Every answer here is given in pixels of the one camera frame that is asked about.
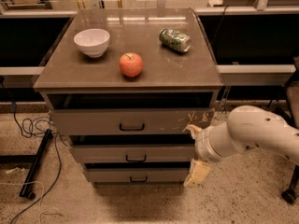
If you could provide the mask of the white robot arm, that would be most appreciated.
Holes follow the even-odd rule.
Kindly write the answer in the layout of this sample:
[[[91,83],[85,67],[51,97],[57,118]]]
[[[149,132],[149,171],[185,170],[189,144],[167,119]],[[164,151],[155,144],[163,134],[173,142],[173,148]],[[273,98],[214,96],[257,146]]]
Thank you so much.
[[[195,157],[184,181],[186,188],[197,187],[207,176],[211,163],[255,148],[276,152],[299,164],[299,130],[284,118],[252,105],[242,105],[230,112],[227,120],[205,129],[189,124],[195,141]]]

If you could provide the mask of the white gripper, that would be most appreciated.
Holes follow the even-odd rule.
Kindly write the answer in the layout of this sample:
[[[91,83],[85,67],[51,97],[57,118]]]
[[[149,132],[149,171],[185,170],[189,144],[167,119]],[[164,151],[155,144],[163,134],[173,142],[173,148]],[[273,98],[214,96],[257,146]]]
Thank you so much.
[[[220,162],[222,157],[213,149],[209,135],[211,127],[202,130],[200,127],[188,124],[184,132],[189,132],[192,139],[195,140],[195,159],[191,161],[191,167],[183,186],[185,188],[198,187],[208,176],[211,167],[210,163]]]

